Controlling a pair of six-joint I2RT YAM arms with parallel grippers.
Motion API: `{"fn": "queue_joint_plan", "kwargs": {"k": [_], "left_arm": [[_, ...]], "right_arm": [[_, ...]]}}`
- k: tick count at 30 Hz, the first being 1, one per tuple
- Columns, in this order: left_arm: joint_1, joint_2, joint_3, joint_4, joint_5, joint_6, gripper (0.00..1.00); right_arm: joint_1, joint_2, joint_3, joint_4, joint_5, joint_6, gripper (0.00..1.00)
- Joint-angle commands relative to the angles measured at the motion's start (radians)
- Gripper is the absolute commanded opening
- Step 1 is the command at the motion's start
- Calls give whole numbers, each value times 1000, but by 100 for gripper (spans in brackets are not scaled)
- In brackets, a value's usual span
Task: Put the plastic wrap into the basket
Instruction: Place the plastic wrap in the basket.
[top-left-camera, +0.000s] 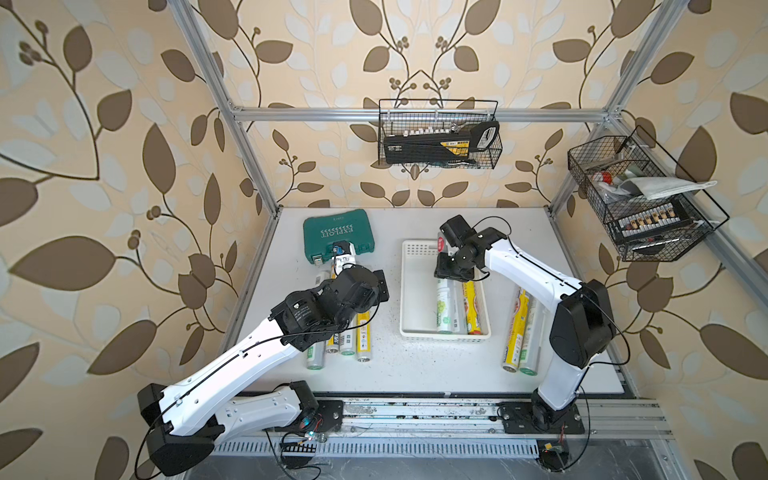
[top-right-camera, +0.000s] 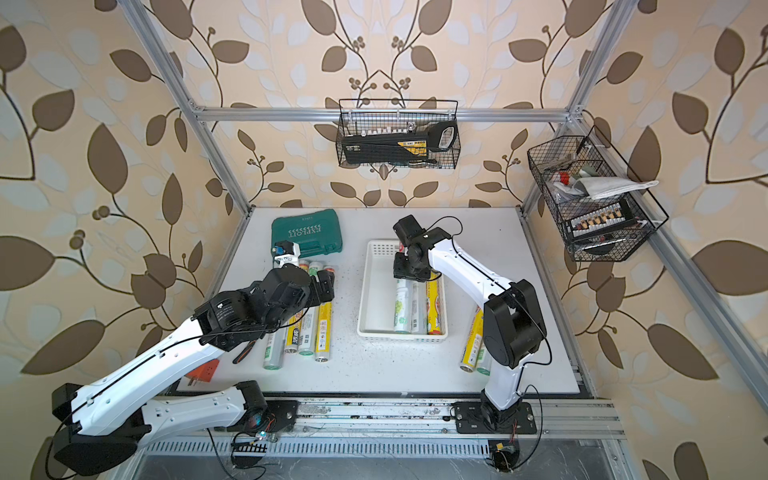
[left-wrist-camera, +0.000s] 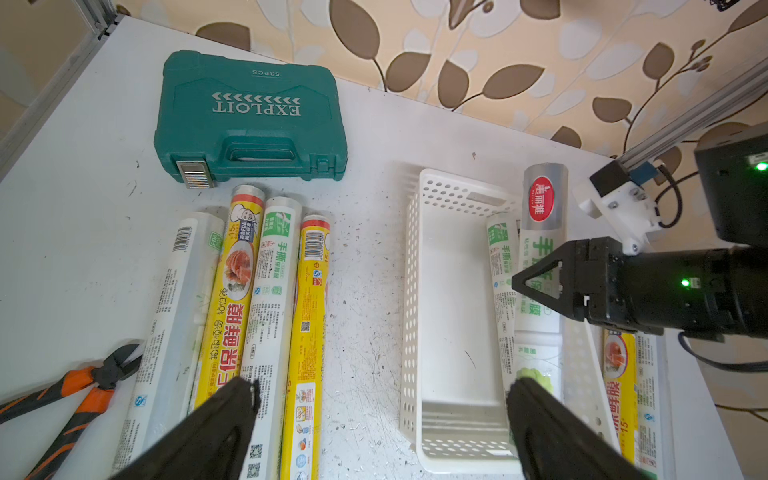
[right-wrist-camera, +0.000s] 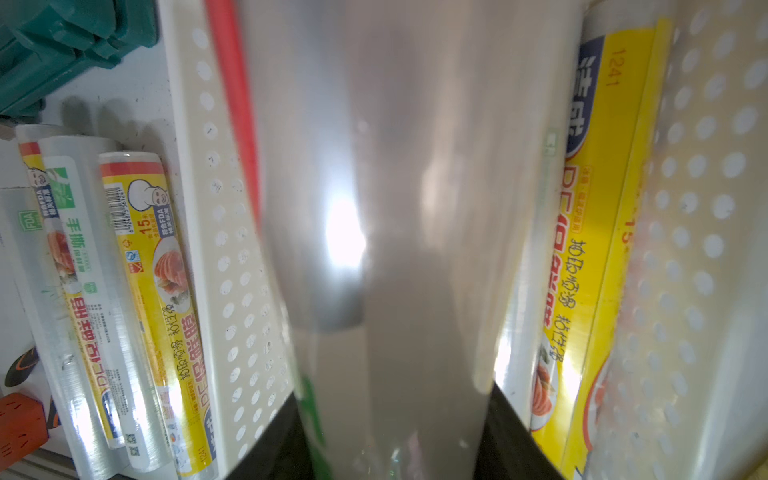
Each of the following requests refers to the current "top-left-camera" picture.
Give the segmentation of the yellow red wrap box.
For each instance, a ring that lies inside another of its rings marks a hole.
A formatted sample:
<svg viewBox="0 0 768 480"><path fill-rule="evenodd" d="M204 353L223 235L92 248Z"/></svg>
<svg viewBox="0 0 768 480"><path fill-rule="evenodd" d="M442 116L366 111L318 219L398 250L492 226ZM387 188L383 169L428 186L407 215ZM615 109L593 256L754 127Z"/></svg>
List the yellow red wrap box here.
<svg viewBox="0 0 768 480"><path fill-rule="evenodd" d="M482 329L479 323L477 308L477 291L473 281L463 284L463 300L468 334L481 335Z"/></svg>

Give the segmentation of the white green roll group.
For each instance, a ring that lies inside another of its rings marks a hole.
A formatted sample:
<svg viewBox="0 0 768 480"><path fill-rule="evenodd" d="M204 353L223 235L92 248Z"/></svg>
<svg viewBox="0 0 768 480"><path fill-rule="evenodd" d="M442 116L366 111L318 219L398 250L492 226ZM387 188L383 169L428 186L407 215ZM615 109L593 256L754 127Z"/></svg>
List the white green roll group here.
<svg viewBox="0 0 768 480"><path fill-rule="evenodd" d="M448 278L449 245L441 232L438 233L437 248L438 255L435 268L435 277L437 278L437 330L441 334L452 334L454 332L455 308L453 284Z"/></svg>

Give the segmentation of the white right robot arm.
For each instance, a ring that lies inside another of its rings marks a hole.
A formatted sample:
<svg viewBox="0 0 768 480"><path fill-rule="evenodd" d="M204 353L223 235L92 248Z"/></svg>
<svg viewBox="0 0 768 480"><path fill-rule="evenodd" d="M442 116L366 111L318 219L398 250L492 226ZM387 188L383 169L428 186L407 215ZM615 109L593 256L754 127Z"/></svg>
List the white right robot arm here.
<svg viewBox="0 0 768 480"><path fill-rule="evenodd" d="M451 249L438 255L435 276L461 282L477 270L500 274L540 301L554 314L549 330L553 358L532 394L532 405L560 413L574 402L594 359L617 335L606 286L581 281L529 255L493 227L481 231L456 215L439 232Z"/></svg>

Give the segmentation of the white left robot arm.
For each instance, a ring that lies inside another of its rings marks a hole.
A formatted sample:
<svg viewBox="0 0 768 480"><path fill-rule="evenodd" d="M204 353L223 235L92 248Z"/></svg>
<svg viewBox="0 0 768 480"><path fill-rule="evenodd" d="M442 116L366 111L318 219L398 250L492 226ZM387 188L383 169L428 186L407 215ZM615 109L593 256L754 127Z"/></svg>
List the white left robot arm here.
<svg viewBox="0 0 768 480"><path fill-rule="evenodd" d="M205 460L223 441L251 430L313 426L319 403L304 381L255 397L242 391L268 371L336 334L389 299L386 276L354 261L333 279L289 293L243 340L195 374L137 395L148 425L142 440L160 474L173 477Z"/></svg>

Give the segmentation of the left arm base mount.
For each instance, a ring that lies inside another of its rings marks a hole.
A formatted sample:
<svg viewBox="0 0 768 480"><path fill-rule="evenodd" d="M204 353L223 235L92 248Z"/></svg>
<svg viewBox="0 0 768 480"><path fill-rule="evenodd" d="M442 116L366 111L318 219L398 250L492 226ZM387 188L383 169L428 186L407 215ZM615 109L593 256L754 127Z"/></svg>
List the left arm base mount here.
<svg viewBox="0 0 768 480"><path fill-rule="evenodd" d="M305 381L288 384L290 391L297 395L299 413L287 426L277 428L277 431L307 434L339 432L344 419L344 402L342 400L318 400Z"/></svg>

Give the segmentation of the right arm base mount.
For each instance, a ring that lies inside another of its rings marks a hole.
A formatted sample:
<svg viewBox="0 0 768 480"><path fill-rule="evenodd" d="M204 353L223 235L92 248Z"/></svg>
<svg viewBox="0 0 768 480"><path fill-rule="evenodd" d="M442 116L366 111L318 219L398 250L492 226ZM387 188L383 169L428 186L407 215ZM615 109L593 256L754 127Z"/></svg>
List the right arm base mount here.
<svg viewBox="0 0 768 480"><path fill-rule="evenodd" d="M582 415L572 400L563 409L550 407L535 390L530 400L501 402L497 416L507 434L585 434L587 428Z"/></svg>

